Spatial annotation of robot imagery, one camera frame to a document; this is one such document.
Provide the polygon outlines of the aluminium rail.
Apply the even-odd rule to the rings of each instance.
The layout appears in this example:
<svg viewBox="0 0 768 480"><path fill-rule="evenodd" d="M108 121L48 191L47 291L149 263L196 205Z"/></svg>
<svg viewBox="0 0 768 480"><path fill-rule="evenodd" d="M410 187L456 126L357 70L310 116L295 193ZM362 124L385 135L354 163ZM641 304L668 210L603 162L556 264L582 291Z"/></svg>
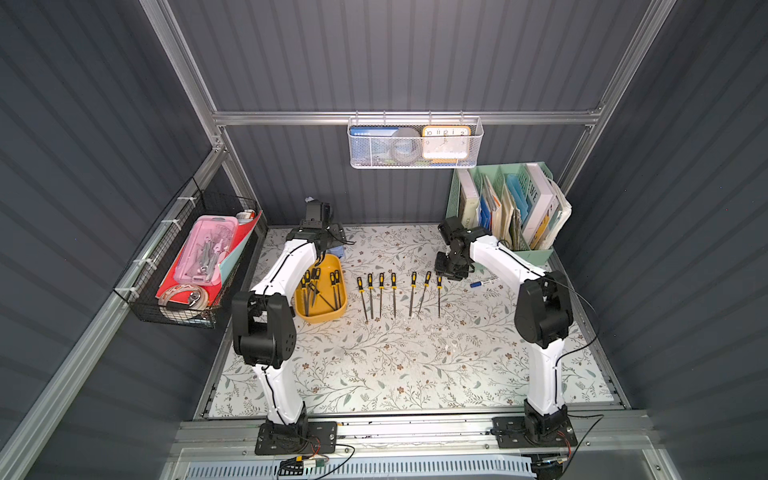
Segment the aluminium rail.
<svg viewBox="0 0 768 480"><path fill-rule="evenodd" d="M358 453L480 453L494 450L489 434L496 412L333 417L340 442ZM570 415L582 452L642 450L661 444L650 415L643 410L576 411ZM251 456L259 420L183 422L172 443L172 457Z"/></svg>

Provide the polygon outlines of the grey tape roll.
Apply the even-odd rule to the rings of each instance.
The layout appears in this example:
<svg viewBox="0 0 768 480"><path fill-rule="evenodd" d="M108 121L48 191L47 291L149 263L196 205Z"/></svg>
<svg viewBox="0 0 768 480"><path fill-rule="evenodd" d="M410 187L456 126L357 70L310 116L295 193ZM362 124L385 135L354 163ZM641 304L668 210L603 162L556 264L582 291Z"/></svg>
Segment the grey tape roll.
<svg viewBox="0 0 768 480"><path fill-rule="evenodd" d="M390 154L398 164L410 165L421 158L420 133L411 127L398 128L392 135Z"/></svg>

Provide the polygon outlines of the yellow white clock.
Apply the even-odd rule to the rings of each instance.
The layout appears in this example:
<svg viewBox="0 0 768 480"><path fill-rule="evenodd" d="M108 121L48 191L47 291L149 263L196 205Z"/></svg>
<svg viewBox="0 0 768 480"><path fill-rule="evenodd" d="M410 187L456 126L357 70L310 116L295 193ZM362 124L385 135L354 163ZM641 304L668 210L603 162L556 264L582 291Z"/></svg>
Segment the yellow white clock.
<svg viewBox="0 0 768 480"><path fill-rule="evenodd" d="M472 129L466 125L430 125L422 129L422 156L432 161L465 160Z"/></svg>

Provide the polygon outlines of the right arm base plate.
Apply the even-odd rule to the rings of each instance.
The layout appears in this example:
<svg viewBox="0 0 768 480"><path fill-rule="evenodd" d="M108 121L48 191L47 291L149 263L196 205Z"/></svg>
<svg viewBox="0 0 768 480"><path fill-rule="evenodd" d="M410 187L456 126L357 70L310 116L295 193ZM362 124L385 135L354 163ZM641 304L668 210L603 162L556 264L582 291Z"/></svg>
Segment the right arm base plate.
<svg viewBox="0 0 768 480"><path fill-rule="evenodd" d="M492 419L489 434L500 449L575 448L578 439L570 422L557 430L538 432L526 423L524 416L500 416Z"/></svg>

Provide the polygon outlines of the yellow storage box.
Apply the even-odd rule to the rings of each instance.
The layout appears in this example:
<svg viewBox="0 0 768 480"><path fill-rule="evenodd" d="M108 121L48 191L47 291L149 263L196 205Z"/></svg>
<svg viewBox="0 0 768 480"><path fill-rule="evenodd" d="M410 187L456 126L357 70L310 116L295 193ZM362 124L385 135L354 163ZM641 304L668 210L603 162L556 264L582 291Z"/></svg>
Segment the yellow storage box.
<svg viewBox="0 0 768 480"><path fill-rule="evenodd" d="M340 259L326 254L300 278L294 292L294 310L308 324L340 319L347 310L347 289Z"/></svg>

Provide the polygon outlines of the white book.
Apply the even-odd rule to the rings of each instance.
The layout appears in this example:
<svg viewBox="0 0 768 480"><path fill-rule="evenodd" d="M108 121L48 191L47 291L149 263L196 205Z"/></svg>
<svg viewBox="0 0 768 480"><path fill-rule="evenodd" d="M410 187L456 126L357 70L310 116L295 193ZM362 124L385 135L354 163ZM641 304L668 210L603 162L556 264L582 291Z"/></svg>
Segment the white book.
<svg viewBox="0 0 768 480"><path fill-rule="evenodd" d="M537 163L526 163L525 169L529 179L525 189L528 216L523 225L523 237L534 250L546 235L559 202L550 178Z"/></svg>

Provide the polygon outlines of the green file organizer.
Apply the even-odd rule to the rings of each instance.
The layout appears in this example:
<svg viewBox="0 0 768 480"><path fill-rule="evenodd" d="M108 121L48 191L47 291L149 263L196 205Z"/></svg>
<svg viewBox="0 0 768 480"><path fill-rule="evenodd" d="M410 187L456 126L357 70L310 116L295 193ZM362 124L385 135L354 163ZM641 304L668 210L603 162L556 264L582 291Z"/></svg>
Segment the green file organizer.
<svg viewBox="0 0 768 480"><path fill-rule="evenodd" d="M502 188L507 187L507 178L514 176L518 179L521 186L530 180L525 163L511 163L498 165L481 165L474 168L454 169L451 177L451 185L448 194L448 202L445 217L461 216L459 212L459 203L461 197L461 179L459 174L466 172L470 179L475 183L478 193L482 192L483 180L487 178L493 185L497 194L501 193ZM509 221L507 229L502 236L502 243L505 246L520 247L515 253L527 262L544 267L548 265L550 257L554 253L553 248L549 249L531 249L529 244L523 238L523 228L519 223L513 220Z"/></svg>

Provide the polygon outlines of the blue box in basket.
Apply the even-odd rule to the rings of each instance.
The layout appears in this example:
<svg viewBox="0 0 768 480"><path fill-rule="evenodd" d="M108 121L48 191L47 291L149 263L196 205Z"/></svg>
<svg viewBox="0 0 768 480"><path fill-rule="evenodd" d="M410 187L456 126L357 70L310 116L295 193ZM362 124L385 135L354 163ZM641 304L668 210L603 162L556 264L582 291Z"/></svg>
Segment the blue box in basket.
<svg viewBox="0 0 768 480"><path fill-rule="evenodd" d="M375 166L389 161L397 127L352 126L348 130L351 164Z"/></svg>

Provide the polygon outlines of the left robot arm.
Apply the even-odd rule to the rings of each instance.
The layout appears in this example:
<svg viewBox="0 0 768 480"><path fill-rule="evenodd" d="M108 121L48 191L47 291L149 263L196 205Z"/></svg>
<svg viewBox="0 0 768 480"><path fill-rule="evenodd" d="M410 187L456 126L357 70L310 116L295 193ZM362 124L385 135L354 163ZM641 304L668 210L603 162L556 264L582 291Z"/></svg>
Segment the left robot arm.
<svg viewBox="0 0 768 480"><path fill-rule="evenodd" d="M273 434L307 439L306 407L290 365L297 343L291 299L323 254L345 241L332 206L312 199L304 219L287 234L276 263L258 283L233 297L233 350L262 386L268 407L265 427Z"/></svg>

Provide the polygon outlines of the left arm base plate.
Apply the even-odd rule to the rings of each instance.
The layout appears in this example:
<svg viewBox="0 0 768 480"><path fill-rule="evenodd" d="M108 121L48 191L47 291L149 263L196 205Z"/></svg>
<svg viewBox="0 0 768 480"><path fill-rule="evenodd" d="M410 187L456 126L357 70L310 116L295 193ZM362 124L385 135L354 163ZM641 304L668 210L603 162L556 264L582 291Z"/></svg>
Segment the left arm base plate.
<svg viewBox="0 0 768 480"><path fill-rule="evenodd" d="M254 454L276 456L334 453L337 430L338 424L335 422L282 425L266 421L259 427Z"/></svg>

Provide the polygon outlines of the pink plastic case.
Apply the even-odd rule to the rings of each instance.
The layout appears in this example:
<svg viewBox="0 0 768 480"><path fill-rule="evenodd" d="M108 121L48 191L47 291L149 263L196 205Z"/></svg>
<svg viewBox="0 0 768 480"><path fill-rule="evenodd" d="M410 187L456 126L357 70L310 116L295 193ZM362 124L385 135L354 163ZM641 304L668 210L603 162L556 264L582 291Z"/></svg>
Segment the pink plastic case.
<svg viewBox="0 0 768 480"><path fill-rule="evenodd" d="M235 217L204 215L190 231L174 270L179 284L220 284L221 262L229 255L239 224Z"/></svg>

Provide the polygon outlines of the red folder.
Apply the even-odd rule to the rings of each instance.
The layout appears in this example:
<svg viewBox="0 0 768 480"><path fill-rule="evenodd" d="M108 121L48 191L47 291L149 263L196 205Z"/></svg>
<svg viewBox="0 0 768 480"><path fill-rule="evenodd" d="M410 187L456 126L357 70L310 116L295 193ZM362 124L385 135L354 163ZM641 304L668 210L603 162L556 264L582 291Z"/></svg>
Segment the red folder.
<svg viewBox="0 0 768 480"><path fill-rule="evenodd" d="M156 292L156 299L161 306L188 306L190 308L211 307L218 303L218 297L223 293L225 284L231 280L240 257L250 240L260 215L253 210L244 210L235 216L238 228L235 233L229 255L221 262L220 271L222 282L213 286L179 284L174 280L174 270L179 261L184 241L178 255L162 280Z"/></svg>

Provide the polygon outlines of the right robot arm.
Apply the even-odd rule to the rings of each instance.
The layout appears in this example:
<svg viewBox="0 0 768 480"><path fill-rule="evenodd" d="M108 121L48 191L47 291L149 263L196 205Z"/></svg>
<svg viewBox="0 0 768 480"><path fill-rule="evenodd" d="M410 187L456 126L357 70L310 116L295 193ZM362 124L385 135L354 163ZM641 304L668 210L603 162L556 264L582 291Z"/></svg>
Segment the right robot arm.
<svg viewBox="0 0 768 480"><path fill-rule="evenodd" d="M564 431L569 417L563 399L560 357L574 322L565 275L531 264L486 229L466 228L457 217L443 220L438 230L448 251L437 254L436 273L460 281L469 276L475 264L480 264L518 289L514 325L529 346L525 434L540 442Z"/></svg>

